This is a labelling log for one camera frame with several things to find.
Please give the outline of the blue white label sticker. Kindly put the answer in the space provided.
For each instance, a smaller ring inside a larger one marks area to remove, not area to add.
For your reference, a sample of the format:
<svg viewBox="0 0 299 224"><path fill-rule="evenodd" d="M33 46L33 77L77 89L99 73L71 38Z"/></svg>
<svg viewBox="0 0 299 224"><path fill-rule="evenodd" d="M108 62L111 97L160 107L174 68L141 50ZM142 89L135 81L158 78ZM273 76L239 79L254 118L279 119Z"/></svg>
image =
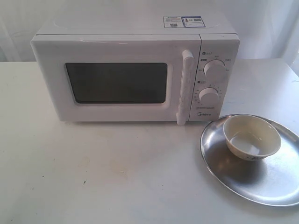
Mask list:
<svg viewBox="0 0 299 224"><path fill-rule="evenodd" d="M205 28L201 16L164 16L165 28Z"/></svg>

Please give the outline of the round steel tray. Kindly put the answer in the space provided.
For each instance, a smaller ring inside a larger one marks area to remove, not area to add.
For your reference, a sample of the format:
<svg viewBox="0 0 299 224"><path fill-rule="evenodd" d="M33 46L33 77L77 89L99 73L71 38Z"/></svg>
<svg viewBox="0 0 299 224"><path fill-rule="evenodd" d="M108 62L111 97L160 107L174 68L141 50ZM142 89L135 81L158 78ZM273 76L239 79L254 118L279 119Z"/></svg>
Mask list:
<svg viewBox="0 0 299 224"><path fill-rule="evenodd" d="M261 161L233 155L225 143L223 125L230 116L211 122L200 138L200 152L210 173L226 188L255 203L291 207L299 204L299 137L267 120L281 136L280 150Z"/></svg>

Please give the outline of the white microwave oven body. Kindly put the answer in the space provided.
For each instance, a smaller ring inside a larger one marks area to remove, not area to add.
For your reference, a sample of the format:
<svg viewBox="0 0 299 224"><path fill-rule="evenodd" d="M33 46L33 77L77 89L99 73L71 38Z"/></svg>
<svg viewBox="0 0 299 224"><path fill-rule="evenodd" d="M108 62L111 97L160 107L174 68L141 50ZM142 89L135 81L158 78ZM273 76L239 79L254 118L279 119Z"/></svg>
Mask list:
<svg viewBox="0 0 299 224"><path fill-rule="evenodd" d="M201 16L206 27L165 28L164 16ZM37 35L199 35L201 47L187 122L219 118L240 44L228 21L213 7L180 6L162 1L72 4L46 23ZM211 60L223 61L226 74L207 77L203 69ZM217 104L207 106L200 103L199 93L205 88L217 90Z"/></svg>

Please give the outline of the white control knob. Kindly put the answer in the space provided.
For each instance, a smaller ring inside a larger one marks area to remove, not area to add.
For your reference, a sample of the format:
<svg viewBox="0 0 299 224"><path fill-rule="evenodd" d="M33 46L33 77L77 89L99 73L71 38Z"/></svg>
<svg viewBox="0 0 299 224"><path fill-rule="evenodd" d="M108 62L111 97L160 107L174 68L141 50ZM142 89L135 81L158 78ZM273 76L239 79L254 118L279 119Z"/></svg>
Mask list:
<svg viewBox="0 0 299 224"><path fill-rule="evenodd" d="M205 88L199 93L199 101L203 105L215 105L219 101L219 95L215 88Z"/></svg>
<svg viewBox="0 0 299 224"><path fill-rule="evenodd" d="M211 60L204 66L204 74L207 77L226 74L226 66L221 60Z"/></svg>

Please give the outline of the upper white control knob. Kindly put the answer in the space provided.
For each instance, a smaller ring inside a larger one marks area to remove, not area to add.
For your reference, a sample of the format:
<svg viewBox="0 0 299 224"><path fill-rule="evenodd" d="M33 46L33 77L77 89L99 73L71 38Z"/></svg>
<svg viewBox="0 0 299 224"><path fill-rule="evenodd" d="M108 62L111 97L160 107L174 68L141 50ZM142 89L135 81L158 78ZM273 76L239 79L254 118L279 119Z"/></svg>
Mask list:
<svg viewBox="0 0 299 224"><path fill-rule="evenodd" d="M226 74L226 66L221 60L211 60L204 66L204 74L207 77Z"/></svg>

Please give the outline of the white microwave door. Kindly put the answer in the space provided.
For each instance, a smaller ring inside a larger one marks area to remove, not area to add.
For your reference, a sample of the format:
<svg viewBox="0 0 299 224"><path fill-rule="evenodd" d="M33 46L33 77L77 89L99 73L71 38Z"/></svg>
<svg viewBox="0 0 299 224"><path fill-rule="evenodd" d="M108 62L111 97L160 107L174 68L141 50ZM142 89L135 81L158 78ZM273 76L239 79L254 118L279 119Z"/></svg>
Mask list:
<svg viewBox="0 0 299 224"><path fill-rule="evenodd" d="M31 46L61 121L189 120L199 35L37 35Z"/></svg>

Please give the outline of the lower white control knob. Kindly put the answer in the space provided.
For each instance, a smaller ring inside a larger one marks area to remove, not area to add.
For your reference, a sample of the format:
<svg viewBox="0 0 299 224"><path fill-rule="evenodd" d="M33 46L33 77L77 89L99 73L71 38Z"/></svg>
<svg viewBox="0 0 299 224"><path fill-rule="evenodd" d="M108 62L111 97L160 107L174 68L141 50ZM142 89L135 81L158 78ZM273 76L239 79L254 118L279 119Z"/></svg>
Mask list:
<svg viewBox="0 0 299 224"><path fill-rule="evenodd" d="M205 88L199 93L199 101L203 105L215 105L219 101L219 95L215 88Z"/></svg>

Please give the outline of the cream ceramic bowl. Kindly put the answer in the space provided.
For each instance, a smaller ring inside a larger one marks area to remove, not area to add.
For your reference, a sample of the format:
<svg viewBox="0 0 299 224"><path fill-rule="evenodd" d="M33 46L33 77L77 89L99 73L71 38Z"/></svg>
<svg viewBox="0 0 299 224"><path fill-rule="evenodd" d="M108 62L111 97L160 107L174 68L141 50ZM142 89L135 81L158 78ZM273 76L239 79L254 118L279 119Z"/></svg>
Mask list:
<svg viewBox="0 0 299 224"><path fill-rule="evenodd" d="M281 147L281 137L276 128L257 116L231 116L222 129L230 152L245 161L263 160Z"/></svg>

